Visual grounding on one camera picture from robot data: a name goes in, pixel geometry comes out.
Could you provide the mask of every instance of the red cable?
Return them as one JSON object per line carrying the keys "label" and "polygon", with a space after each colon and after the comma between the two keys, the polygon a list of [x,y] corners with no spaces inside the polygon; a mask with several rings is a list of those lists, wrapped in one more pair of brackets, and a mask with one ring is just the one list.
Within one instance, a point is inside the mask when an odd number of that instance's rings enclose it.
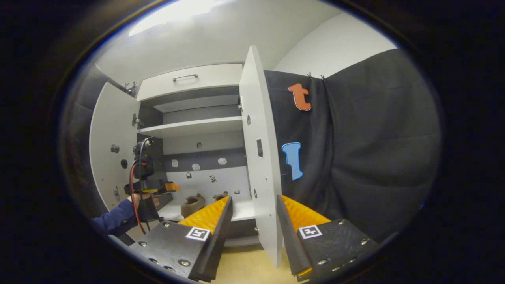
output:
{"label": "red cable", "polygon": [[135,217],[137,218],[138,226],[140,227],[142,234],[145,234],[144,228],[142,227],[142,224],[140,223],[140,218],[138,217],[137,205],[135,204],[135,197],[133,195],[133,169],[135,168],[135,166],[136,166],[136,164],[131,167],[131,172],[130,172],[131,202],[133,203],[133,211],[135,211]]}

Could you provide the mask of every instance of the open cabinet door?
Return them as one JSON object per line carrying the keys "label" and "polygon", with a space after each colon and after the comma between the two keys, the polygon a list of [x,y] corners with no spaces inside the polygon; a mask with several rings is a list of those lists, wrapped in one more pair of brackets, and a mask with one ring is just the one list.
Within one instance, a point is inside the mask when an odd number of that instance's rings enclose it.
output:
{"label": "open cabinet door", "polygon": [[[132,117],[138,116],[139,109],[139,101],[105,83],[93,111],[89,159],[96,188],[109,211],[127,198],[124,185],[129,183],[132,149],[137,144],[137,126],[132,125]],[[118,153],[111,151],[112,145],[119,147]],[[128,163],[126,169],[121,166],[123,159]],[[137,226],[128,234],[135,240],[142,233]]]}
{"label": "open cabinet door", "polygon": [[240,79],[240,101],[249,185],[260,243],[275,267],[280,266],[282,234],[275,212],[281,194],[274,120],[258,48],[251,46]]}

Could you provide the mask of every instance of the person's arm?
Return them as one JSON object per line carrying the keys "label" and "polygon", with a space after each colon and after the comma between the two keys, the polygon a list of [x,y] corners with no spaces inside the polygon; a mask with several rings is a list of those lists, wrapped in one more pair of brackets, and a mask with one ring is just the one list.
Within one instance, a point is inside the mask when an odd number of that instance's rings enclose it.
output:
{"label": "person's arm", "polygon": [[[144,194],[143,199],[149,198],[150,194]],[[139,205],[140,195],[135,194],[135,204]],[[133,211],[133,204],[131,203],[131,196],[123,200],[118,207],[112,209],[110,212],[102,214],[98,218],[92,219],[93,223],[102,231],[103,234],[113,234],[120,236],[126,233],[129,229],[138,225]]]}

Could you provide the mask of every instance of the drawer handle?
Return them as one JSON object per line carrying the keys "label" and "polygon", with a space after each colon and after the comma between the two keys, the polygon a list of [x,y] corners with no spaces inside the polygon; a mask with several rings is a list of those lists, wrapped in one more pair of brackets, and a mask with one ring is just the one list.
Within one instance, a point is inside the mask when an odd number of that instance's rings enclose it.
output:
{"label": "drawer handle", "polygon": [[184,78],[184,77],[192,77],[194,76],[195,78],[198,78],[198,74],[191,74],[191,75],[186,75],[186,76],[180,76],[180,77],[175,77],[172,79],[172,81],[177,81],[177,79]]}

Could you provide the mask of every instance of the black curtain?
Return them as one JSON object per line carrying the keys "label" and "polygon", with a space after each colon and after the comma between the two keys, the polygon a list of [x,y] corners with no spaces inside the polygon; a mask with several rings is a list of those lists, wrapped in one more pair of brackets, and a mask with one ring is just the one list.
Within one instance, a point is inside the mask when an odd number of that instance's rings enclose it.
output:
{"label": "black curtain", "polygon": [[[324,80],[265,76],[283,194],[377,241],[406,224],[429,193],[441,147],[435,94],[407,55],[385,51]],[[309,111],[294,105],[296,83],[309,90]],[[297,180],[281,151],[291,142],[301,144]]]}

